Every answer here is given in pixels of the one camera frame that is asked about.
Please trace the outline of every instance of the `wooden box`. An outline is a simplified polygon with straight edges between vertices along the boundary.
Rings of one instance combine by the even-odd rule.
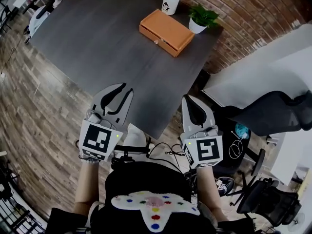
[[[141,21],[139,30],[174,57],[177,57],[194,37],[194,33],[188,28],[158,9]]]

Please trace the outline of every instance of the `brick wall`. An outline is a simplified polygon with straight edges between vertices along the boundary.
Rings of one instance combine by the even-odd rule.
[[[220,14],[224,27],[204,69],[217,73],[311,19],[311,0],[182,0]]]

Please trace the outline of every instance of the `black shirt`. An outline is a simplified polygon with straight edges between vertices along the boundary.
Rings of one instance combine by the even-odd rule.
[[[94,211],[91,216],[92,234],[150,233],[143,221],[140,211],[121,210],[114,207],[111,200],[115,196],[128,195],[140,191],[150,191],[155,194],[176,194],[191,202],[191,188],[181,173],[165,166],[150,162],[127,163],[108,175],[105,182],[105,206]],[[87,218],[79,214],[64,212],[53,208],[46,229],[46,234],[75,233],[79,227],[84,227]],[[233,222],[219,223],[219,227],[239,233],[254,233],[253,222],[241,219]],[[203,215],[189,213],[172,213],[162,233],[217,233],[211,222]]]

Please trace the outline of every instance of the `red dot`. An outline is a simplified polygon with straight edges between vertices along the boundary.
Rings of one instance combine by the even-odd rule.
[[[160,216],[154,215],[154,216],[152,216],[152,219],[153,219],[153,220],[159,220],[159,219],[160,219]]]

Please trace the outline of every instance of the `white marker cube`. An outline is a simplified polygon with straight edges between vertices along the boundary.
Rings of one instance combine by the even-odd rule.
[[[182,150],[192,169],[214,166],[223,160],[222,136],[186,139]]]
[[[123,133],[87,120],[82,121],[79,149],[83,154],[107,161]]]

